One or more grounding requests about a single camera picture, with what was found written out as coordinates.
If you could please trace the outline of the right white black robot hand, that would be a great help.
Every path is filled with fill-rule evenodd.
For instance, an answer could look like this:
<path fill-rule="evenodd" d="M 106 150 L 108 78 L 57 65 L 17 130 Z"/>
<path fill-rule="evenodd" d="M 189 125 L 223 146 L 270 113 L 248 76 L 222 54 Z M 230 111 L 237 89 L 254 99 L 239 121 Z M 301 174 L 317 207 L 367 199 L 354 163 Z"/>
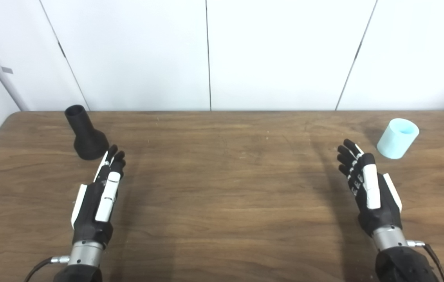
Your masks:
<path fill-rule="evenodd" d="M 355 198 L 361 229 L 370 236 L 384 226 L 401 229 L 402 201 L 390 175 L 378 170 L 374 155 L 350 139 L 344 139 L 337 152 L 338 170 Z"/>

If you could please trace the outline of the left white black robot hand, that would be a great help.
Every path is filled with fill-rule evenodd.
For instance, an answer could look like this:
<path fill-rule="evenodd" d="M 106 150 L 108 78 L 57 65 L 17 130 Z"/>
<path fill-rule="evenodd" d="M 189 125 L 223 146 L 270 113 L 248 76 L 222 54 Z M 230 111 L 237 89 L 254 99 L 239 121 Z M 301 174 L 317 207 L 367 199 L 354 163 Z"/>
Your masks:
<path fill-rule="evenodd" d="M 112 145 L 102 158 L 93 182 L 81 184 L 71 215 L 72 243 L 96 242 L 107 248 L 114 228 L 111 216 L 126 166 L 123 151 Z"/>

